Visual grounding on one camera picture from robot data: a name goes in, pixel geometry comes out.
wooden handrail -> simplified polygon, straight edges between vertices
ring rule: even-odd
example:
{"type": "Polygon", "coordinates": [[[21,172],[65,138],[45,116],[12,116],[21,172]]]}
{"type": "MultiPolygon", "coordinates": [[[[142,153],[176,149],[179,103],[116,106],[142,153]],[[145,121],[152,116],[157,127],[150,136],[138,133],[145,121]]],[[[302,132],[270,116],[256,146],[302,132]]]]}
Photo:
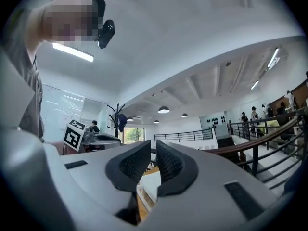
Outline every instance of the wooden handrail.
{"type": "Polygon", "coordinates": [[[243,144],[226,146],[221,149],[204,150],[204,152],[210,152],[214,154],[224,154],[224,153],[245,151],[245,150],[253,148],[254,146],[264,144],[265,142],[276,138],[277,136],[281,135],[283,132],[292,128],[297,122],[299,122],[299,117],[295,116],[294,119],[292,119],[287,124],[277,129],[275,132],[269,133],[263,137],[260,137],[259,139],[249,141],[243,144]]]}

person sitting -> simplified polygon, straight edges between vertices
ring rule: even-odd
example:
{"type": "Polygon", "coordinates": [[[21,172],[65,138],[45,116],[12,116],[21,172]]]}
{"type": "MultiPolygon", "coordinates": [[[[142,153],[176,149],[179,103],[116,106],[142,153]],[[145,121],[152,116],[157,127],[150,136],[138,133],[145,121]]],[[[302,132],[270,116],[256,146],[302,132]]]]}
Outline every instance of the person sitting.
{"type": "Polygon", "coordinates": [[[100,132],[99,128],[97,127],[97,121],[95,121],[95,120],[92,121],[92,126],[90,127],[90,131],[91,132],[94,131],[96,133],[100,132]]]}

black metal railing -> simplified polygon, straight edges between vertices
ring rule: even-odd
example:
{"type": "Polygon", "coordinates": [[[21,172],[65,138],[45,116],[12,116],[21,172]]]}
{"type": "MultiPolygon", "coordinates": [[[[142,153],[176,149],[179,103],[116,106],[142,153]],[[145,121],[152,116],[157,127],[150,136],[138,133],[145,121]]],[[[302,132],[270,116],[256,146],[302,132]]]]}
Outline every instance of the black metal railing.
{"type": "Polygon", "coordinates": [[[167,142],[210,140],[213,139],[213,133],[212,129],[205,129],[185,133],[155,134],[154,139],[167,142]]]}
{"type": "MultiPolygon", "coordinates": [[[[257,177],[258,174],[281,164],[290,157],[296,158],[295,162],[293,162],[290,166],[284,168],[282,171],[273,176],[263,179],[263,183],[269,182],[270,180],[277,178],[278,176],[293,168],[299,162],[306,159],[308,144],[308,108],[303,108],[289,114],[283,114],[268,119],[247,122],[245,124],[230,123],[229,126],[232,135],[238,135],[239,137],[244,136],[249,141],[235,146],[223,147],[217,150],[208,150],[207,152],[224,155],[234,152],[244,153],[245,150],[253,148],[253,159],[248,161],[242,161],[240,163],[237,163],[237,165],[245,168],[248,166],[248,164],[252,164],[251,174],[255,177],[257,177]],[[269,121],[274,120],[277,120],[279,126],[268,125],[269,121]],[[251,132],[251,128],[255,128],[255,134],[251,132]],[[277,143],[277,145],[270,145],[270,142],[277,143]],[[266,146],[267,150],[269,148],[272,148],[273,150],[263,156],[258,156],[260,145],[266,146]],[[288,153],[284,151],[284,153],[286,154],[284,158],[271,164],[270,166],[258,170],[257,166],[260,160],[267,158],[274,153],[277,153],[278,151],[283,151],[290,145],[293,146],[293,150],[288,151],[288,153]]],[[[271,186],[270,189],[274,189],[284,184],[287,180],[288,178],[285,178],[279,183],[271,186]]]]}

fluorescent light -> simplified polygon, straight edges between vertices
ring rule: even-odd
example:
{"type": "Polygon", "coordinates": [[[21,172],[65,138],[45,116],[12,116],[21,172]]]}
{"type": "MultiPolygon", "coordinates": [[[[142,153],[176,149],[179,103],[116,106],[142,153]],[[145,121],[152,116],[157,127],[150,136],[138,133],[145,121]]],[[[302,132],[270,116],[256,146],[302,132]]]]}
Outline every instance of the fluorescent light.
{"type": "Polygon", "coordinates": [[[52,104],[55,104],[55,105],[58,105],[57,103],[54,103],[54,102],[51,102],[51,101],[47,101],[47,100],[46,100],[46,102],[52,103],[52,104]]]}
{"type": "Polygon", "coordinates": [[[272,64],[273,61],[275,60],[275,57],[276,57],[278,51],[279,51],[279,48],[276,48],[276,50],[275,50],[275,52],[274,52],[274,54],[273,54],[273,56],[272,56],[272,58],[271,58],[271,60],[270,60],[270,62],[269,62],[269,64],[268,64],[268,68],[271,66],[271,64],[272,64]]]}
{"type": "Polygon", "coordinates": [[[259,83],[259,81],[257,80],[257,81],[255,82],[255,84],[252,86],[251,90],[252,90],[253,88],[255,88],[255,86],[256,86],[258,83],[259,83]]]}
{"type": "Polygon", "coordinates": [[[77,50],[77,49],[74,49],[74,48],[71,48],[71,47],[67,47],[65,45],[58,44],[58,43],[53,43],[52,46],[53,46],[54,49],[64,51],[64,52],[72,54],[74,56],[78,56],[78,57],[85,59],[89,62],[93,62],[94,56],[92,56],[88,53],[85,53],[85,52],[82,52],[80,50],[77,50]]]}
{"type": "Polygon", "coordinates": [[[77,110],[77,111],[81,111],[81,110],[79,110],[79,109],[76,109],[76,108],[72,108],[72,107],[69,107],[70,109],[73,109],[73,110],[77,110]]]}
{"type": "Polygon", "coordinates": [[[78,98],[73,98],[73,97],[70,97],[70,96],[66,96],[66,95],[63,95],[64,97],[66,97],[66,98],[70,98],[70,99],[74,99],[74,100],[77,100],[77,101],[81,101],[81,102],[83,102],[83,100],[81,100],[81,99],[78,99],[78,98]]]}

railing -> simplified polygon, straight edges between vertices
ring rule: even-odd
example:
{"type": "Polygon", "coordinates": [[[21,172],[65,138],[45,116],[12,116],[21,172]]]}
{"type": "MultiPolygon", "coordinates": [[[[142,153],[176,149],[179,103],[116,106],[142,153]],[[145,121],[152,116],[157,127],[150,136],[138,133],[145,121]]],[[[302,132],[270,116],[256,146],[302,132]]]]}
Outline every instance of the railing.
{"type": "Polygon", "coordinates": [[[212,129],[185,133],[155,134],[154,139],[167,142],[199,141],[213,139],[212,129]]]}
{"type": "MultiPolygon", "coordinates": [[[[250,141],[242,143],[242,144],[234,145],[234,146],[228,146],[228,147],[220,148],[220,149],[207,150],[207,152],[215,153],[215,154],[223,156],[224,154],[235,153],[235,152],[236,153],[242,153],[242,152],[244,152],[248,149],[253,148],[253,159],[237,163],[237,165],[244,167],[248,164],[252,164],[252,172],[251,173],[255,177],[257,177],[258,174],[281,164],[282,162],[289,159],[291,156],[294,156],[296,158],[296,161],[293,164],[286,167],[281,172],[262,180],[263,183],[266,183],[266,182],[282,175],[283,173],[287,172],[288,170],[293,168],[295,165],[297,165],[300,161],[303,161],[303,160],[306,159],[307,140],[308,140],[308,108],[304,108],[304,109],[301,109],[301,110],[298,110],[298,111],[295,111],[295,112],[292,112],[292,113],[289,113],[289,114],[284,114],[284,115],[279,115],[279,116],[275,116],[275,117],[268,118],[268,119],[259,120],[258,122],[260,123],[258,128],[264,128],[263,130],[264,130],[265,133],[263,134],[263,136],[260,136],[261,135],[260,132],[259,132],[259,135],[252,135],[250,133],[247,133],[245,128],[243,128],[243,126],[245,126],[245,125],[247,126],[247,124],[250,126],[250,128],[251,128],[252,125],[255,125],[255,128],[257,128],[258,125],[256,124],[256,121],[247,122],[246,124],[243,124],[243,123],[229,124],[230,130],[231,130],[231,132],[233,132],[233,134],[241,137],[243,135],[243,132],[244,132],[245,137],[247,139],[249,139],[250,141]],[[282,125],[282,126],[268,126],[267,125],[267,123],[269,121],[277,120],[278,122],[281,122],[286,118],[290,119],[290,121],[288,123],[282,125]],[[296,130],[296,134],[292,133],[292,129],[294,127],[296,127],[296,129],[298,129],[298,130],[296,130]],[[280,137],[280,138],[283,137],[284,139],[281,139],[280,141],[274,140],[274,139],[277,139],[278,137],[280,137]],[[298,140],[299,138],[303,138],[302,143],[295,144],[295,141],[298,140]],[[270,141],[277,142],[278,146],[277,147],[270,146],[269,145],[270,141]],[[274,148],[274,150],[272,150],[271,152],[269,152],[269,153],[267,153],[263,156],[258,156],[260,145],[266,146],[267,149],[269,149],[269,147],[272,147],[272,148],[274,148]],[[286,157],[284,157],[281,160],[273,163],[272,165],[258,170],[257,166],[258,166],[258,162],[260,160],[262,160],[262,159],[264,159],[268,156],[271,156],[274,153],[277,153],[278,151],[285,149],[289,145],[296,147],[296,149],[294,149],[292,152],[290,152],[288,155],[286,155],[286,157]]],[[[270,189],[274,189],[274,188],[284,184],[287,180],[288,180],[288,178],[282,180],[281,182],[271,186],[270,189]]]]}

